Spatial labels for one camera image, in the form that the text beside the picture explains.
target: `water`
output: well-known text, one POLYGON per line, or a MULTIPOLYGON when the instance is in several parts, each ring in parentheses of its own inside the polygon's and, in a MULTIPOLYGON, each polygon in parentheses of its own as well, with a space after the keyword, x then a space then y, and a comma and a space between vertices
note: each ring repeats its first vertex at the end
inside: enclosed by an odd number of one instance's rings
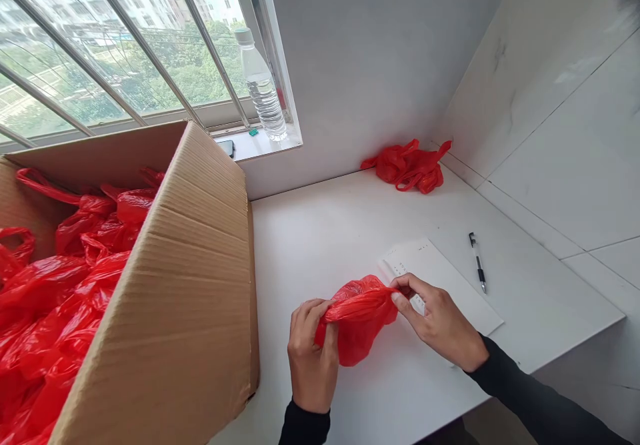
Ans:
POLYGON ((250 75, 247 78, 247 88, 269 138, 273 141, 284 139, 287 136, 287 126, 271 74, 267 72, 250 75))

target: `phone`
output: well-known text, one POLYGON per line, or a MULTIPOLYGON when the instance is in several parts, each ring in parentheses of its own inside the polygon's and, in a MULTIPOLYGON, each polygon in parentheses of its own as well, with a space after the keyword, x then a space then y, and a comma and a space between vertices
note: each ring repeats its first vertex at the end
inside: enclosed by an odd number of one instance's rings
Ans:
POLYGON ((222 147, 227 155, 233 158, 233 155, 235 154, 235 145, 233 144, 233 141, 218 142, 218 145, 222 147))

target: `white paper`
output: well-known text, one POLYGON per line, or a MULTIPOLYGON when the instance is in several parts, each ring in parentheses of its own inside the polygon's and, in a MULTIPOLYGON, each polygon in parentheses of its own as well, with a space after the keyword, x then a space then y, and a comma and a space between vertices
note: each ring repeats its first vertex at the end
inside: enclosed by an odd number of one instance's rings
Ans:
MULTIPOLYGON (((485 299, 427 238, 406 242, 392 248, 379 263, 387 278, 413 273, 433 286, 444 288, 467 320, 482 335, 488 336, 504 323, 485 299)), ((411 300, 413 308, 424 314, 424 302, 411 300)))

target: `black shirt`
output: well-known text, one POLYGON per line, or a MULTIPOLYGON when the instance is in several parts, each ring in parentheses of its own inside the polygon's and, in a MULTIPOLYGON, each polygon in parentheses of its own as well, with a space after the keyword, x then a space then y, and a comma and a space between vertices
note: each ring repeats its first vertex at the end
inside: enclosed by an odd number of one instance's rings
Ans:
MULTIPOLYGON (((482 339, 489 359, 468 375, 516 414, 538 445, 631 445, 594 415, 520 370, 493 340, 482 339)), ((330 425, 329 413, 306 412, 292 400, 280 445, 321 445, 330 425)))

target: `white table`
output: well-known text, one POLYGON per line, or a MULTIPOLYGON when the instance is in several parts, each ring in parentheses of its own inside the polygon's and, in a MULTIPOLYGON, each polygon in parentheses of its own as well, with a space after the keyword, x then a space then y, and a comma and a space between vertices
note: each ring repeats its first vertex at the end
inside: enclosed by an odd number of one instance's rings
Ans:
MULTIPOLYGON (((445 184, 427 196, 397 192, 363 171, 253 202, 261 383, 212 444, 277 443, 291 399, 291 312, 378 274, 377 260, 396 243, 428 237, 479 286, 468 238, 475 232, 486 300, 505 321, 491 337, 528 373, 624 317, 461 179, 443 174, 445 184)), ((486 399, 398 316, 363 362, 340 369, 327 443, 412 444, 486 399)))

